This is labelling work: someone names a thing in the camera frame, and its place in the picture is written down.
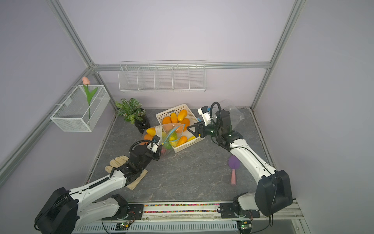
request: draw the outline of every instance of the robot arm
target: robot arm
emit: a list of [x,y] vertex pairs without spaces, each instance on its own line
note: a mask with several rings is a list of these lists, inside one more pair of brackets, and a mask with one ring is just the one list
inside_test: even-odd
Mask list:
[[[212,119],[213,106],[218,106],[216,121]],[[195,137],[211,136],[218,146],[230,151],[251,173],[257,183],[256,193],[245,193],[234,198],[233,207],[239,216],[245,216],[248,210],[260,210],[270,216],[292,204],[292,192],[288,174],[266,163],[255,153],[240,133],[232,130],[230,113],[222,110],[218,102],[210,108],[198,110],[203,121],[187,127]]]
[[[122,188],[137,179],[151,160],[158,160],[161,148],[155,136],[130,147],[129,160],[111,173],[87,185],[67,191],[59,188],[35,218],[35,229],[43,234],[71,233],[74,229],[106,217],[123,219],[128,214],[128,202],[116,194],[105,201],[93,203],[100,197]],[[137,144],[147,141],[148,145]]]

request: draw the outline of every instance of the white wire basket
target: white wire basket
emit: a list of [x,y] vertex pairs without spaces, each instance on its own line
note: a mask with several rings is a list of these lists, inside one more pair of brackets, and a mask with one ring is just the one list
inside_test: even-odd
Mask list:
[[92,132],[110,100],[103,85],[88,86],[90,92],[95,88],[98,90],[88,106],[83,85],[78,85],[50,119],[64,132]]
[[[162,124],[162,120],[166,116],[171,116],[171,113],[173,113],[173,112],[178,115],[179,112],[181,112],[182,110],[186,110],[187,111],[186,119],[190,120],[190,125],[193,125],[193,124],[199,122],[197,120],[196,116],[191,112],[191,110],[188,108],[188,106],[186,104],[182,104],[182,105],[170,108],[169,110],[160,112],[160,113],[156,114],[156,118],[159,121],[159,123]],[[188,130],[184,131],[182,133],[182,136],[186,136],[187,139],[193,137],[192,133],[190,133]],[[190,140],[189,142],[184,143],[183,145],[180,145],[178,147],[173,147],[174,152],[177,153],[177,152],[179,152],[179,151],[181,151],[181,150],[183,150],[183,149],[185,149],[187,147],[190,147],[191,145],[196,144],[197,142],[202,141],[202,140],[204,140],[204,138],[201,138],[199,136],[199,137],[197,137],[197,138],[195,138],[193,140]]]
[[122,92],[205,91],[205,63],[121,64]]

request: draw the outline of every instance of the plastic bag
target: plastic bag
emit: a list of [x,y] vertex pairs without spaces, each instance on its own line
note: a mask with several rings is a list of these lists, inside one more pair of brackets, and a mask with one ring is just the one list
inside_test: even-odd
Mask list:
[[[231,125],[233,126],[233,129],[235,129],[239,122],[244,119],[244,114],[240,112],[230,100],[219,101],[219,104],[221,106],[221,109],[230,112]],[[215,113],[218,111],[218,108],[216,107],[217,106],[215,105],[212,111],[214,119],[216,119]]]
[[148,128],[143,133],[142,140],[152,140],[154,136],[160,137],[157,145],[162,147],[161,156],[169,153],[175,147],[182,136],[185,124],[171,123]]

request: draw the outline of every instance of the black pot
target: black pot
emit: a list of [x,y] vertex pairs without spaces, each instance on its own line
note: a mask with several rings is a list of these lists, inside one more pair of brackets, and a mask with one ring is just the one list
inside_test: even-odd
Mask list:
[[144,130],[150,128],[151,125],[149,124],[149,118],[147,117],[146,114],[141,116],[141,118],[142,118],[141,121],[135,119],[135,126],[138,128],[139,132],[141,134],[143,134]]

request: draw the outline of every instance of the pink handle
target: pink handle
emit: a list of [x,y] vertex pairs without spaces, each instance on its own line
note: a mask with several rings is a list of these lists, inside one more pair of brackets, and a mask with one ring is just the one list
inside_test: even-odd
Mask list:
[[235,169],[231,173],[231,185],[236,185]]

